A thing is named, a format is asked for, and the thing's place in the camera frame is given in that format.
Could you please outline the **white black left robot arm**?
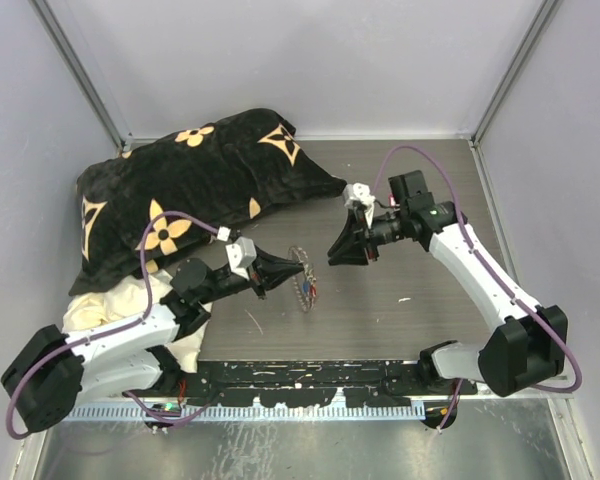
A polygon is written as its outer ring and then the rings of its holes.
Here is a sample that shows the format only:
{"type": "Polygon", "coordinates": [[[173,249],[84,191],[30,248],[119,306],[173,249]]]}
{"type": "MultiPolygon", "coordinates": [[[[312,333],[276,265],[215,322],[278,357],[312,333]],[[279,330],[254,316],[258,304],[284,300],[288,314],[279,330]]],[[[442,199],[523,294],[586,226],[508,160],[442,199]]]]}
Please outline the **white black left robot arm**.
{"type": "Polygon", "coordinates": [[[45,431],[76,406],[126,391],[171,395],[180,372],[167,346],[208,322],[208,304],[246,290],[265,298],[304,270],[247,239],[228,245],[226,254],[218,269],[198,258],[181,262],[168,294],[141,314],[71,333],[55,325],[36,331],[1,376],[9,435],[45,431]]]}

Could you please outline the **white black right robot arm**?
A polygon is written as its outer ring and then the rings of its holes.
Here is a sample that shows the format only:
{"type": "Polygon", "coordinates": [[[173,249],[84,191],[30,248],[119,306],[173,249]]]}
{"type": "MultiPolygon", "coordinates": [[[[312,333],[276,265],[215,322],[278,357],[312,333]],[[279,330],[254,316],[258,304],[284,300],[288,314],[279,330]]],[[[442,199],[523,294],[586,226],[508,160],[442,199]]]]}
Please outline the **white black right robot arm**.
{"type": "Polygon", "coordinates": [[[365,266],[378,259],[380,246],[410,239],[454,276],[490,333],[484,345],[450,340],[422,350],[422,388],[439,394],[461,379],[507,397],[562,374],[566,314],[557,306],[541,306],[522,290],[483,249],[455,204],[435,201],[421,171],[394,176],[389,185],[395,205],[382,215],[375,214],[367,185],[345,187],[347,219],[328,251],[329,264],[365,266]]]}

